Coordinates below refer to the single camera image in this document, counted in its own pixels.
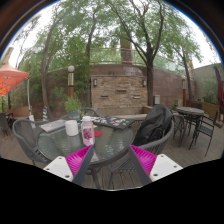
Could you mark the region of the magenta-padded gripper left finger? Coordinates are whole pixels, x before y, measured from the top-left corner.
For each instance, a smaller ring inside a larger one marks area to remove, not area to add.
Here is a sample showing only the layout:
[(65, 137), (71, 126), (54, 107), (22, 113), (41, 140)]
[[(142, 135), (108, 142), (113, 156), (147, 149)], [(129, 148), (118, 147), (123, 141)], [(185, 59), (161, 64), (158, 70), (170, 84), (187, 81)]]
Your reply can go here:
[(58, 156), (44, 170), (81, 186), (92, 156), (93, 147), (86, 146), (67, 157)]

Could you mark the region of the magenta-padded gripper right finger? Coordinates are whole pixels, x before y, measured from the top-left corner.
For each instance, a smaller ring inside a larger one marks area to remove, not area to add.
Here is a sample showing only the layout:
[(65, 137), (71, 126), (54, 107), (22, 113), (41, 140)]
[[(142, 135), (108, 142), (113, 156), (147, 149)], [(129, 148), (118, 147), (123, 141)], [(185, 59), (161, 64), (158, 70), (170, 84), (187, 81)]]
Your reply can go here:
[(133, 145), (129, 146), (128, 153), (143, 186), (182, 169), (165, 154), (155, 155)]

